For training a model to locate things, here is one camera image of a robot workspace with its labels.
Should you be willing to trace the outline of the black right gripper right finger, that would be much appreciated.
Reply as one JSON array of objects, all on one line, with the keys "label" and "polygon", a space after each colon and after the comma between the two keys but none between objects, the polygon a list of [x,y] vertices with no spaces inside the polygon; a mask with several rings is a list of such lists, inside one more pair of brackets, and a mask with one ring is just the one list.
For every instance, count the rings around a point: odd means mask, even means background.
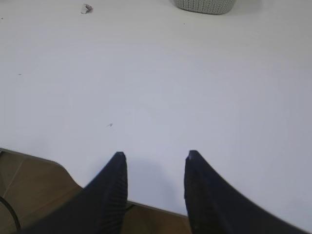
[{"label": "black right gripper right finger", "polygon": [[185,161],[184,199],[194,234],[302,234],[254,204],[196,150]]}]

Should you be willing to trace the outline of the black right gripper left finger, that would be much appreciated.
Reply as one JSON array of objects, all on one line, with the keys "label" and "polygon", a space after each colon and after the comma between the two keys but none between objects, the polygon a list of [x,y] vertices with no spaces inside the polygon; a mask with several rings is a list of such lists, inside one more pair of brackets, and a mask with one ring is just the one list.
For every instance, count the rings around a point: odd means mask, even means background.
[{"label": "black right gripper left finger", "polygon": [[119,234],[127,196],[126,156],[117,152],[79,194],[20,233]]}]

